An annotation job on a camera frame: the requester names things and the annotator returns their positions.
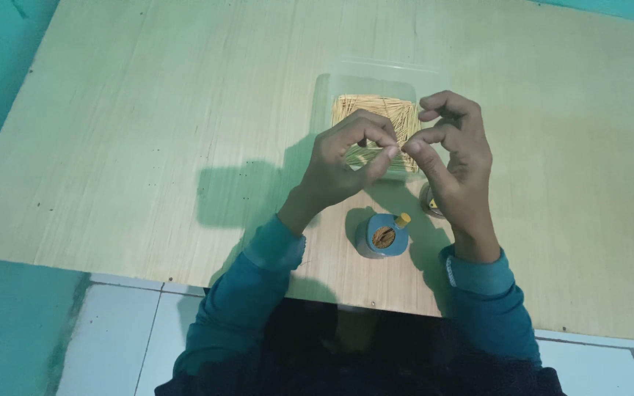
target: hand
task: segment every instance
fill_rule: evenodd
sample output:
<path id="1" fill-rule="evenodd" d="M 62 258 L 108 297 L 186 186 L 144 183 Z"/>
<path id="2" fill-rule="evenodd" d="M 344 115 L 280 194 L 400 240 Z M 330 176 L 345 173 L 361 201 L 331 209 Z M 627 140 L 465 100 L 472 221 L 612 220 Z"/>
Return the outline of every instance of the hand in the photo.
<path id="1" fill-rule="evenodd" d="M 493 157 L 483 130 L 480 106 L 450 91 L 423 97 L 421 121 L 442 117 L 435 126 L 413 135 L 403 151 L 427 176 L 442 214 L 452 224 L 456 256 L 492 262 L 500 257 L 488 206 Z M 449 152 L 444 165 L 432 143 Z"/>
<path id="2" fill-rule="evenodd" d="M 383 149 L 358 170 L 345 162 L 349 148 L 366 140 Z M 317 135 L 312 157 L 302 182 L 289 194 L 277 216 L 295 235 L 317 213 L 358 193 L 385 174 L 398 152 L 395 129 L 387 117 L 358 109 L 330 129 Z"/>

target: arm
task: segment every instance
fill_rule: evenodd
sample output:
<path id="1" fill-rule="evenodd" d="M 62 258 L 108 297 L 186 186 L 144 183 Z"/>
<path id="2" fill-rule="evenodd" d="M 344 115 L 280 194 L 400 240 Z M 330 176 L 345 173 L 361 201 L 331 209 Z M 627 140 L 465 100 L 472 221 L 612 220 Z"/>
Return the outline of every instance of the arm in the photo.
<path id="1" fill-rule="evenodd" d="M 344 155 L 365 139 L 385 148 L 354 171 L 345 166 Z M 382 176 L 396 153 L 390 120 L 365 111 L 352 113 L 318 135 L 300 185 L 290 192 L 277 215 L 257 230 L 249 246 L 201 301 L 173 376 L 182 372 L 196 375 L 206 363 L 237 361 L 257 351 L 269 315 L 287 292 L 290 271 L 302 261 L 305 227 L 327 206 L 347 199 Z"/>
<path id="2" fill-rule="evenodd" d="M 454 244 L 444 248 L 452 288 L 452 321 L 466 340 L 488 354 L 529 359 L 540 368 L 532 321 L 515 285 L 505 252 L 495 236 L 488 205 L 492 155 L 477 103 L 439 92 L 420 100 L 421 121 L 442 117 L 417 132 L 404 146 L 430 181 L 437 206 L 452 224 Z M 449 151 L 444 165 L 430 146 Z"/>

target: teal toothpick dispenser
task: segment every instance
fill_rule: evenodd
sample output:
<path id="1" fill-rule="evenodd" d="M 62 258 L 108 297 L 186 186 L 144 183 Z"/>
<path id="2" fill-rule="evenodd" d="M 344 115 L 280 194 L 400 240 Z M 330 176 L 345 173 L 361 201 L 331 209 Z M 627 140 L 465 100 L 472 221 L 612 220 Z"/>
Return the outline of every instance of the teal toothpick dispenser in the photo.
<path id="1" fill-rule="evenodd" d="M 358 253 L 369 259 L 402 254 L 407 249 L 409 222 L 410 216 L 407 213 L 401 213 L 400 216 L 388 213 L 371 216 L 357 227 L 354 240 Z"/>

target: long-sleeve shirt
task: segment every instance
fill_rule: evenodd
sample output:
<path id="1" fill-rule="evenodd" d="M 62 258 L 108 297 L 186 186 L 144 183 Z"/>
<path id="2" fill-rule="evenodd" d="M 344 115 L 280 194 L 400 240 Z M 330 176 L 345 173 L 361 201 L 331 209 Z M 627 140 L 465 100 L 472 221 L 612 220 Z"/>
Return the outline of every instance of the long-sleeve shirt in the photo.
<path id="1" fill-rule="evenodd" d="M 257 349 L 270 313 L 287 292 L 290 271 L 302 262 L 305 243 L 304 236 L 296 238 L 277 216 L 258 229 L 201 301 L 173 375 L 196 375 L 205 363 Z M 523 292 L 515 285 L 503 249 L 490 264 L 456 258 L 453 246 L 444 248 L 439 260 L 446 266 L 452 288 L 450 319 L 466 341 L 489 355 L 529 359 L 541 368 Z"/>

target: person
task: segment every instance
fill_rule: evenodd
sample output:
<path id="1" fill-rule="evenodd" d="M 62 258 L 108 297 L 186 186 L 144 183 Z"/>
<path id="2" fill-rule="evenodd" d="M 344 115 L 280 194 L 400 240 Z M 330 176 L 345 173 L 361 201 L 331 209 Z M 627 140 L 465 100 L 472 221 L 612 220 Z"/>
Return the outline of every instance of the person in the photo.
<path id="1" fill-rule="evenodd" d="M 420 105 L 421 121 L 440 120 L 400 149 L 426 174 L 452 225 L 453 245 L 432 257 L 449 278 L 446 323 L 400 314 L 379 322 L 370 350 L 343 354 L 330 341 L 334 311 L 284 299 L 310 220 L 374 183 L 398 153 L 390 120 L 359 109 L 316 137 L 302 182 L 201 301 L 172 380 L 156 395 L 563 394 L 554 369 L 542 368 L 523 292 L 495 235 L 480 106 L 449 91 Z M 348 148 L 367 140 L 380 153 L 358 170 L 345 166 Z M 449 151 L 448 165 L 435 143 Z M 442 329 L 453 337 L 442 340 Z M 456 347 L 443 359 L 436 342 Z"/>

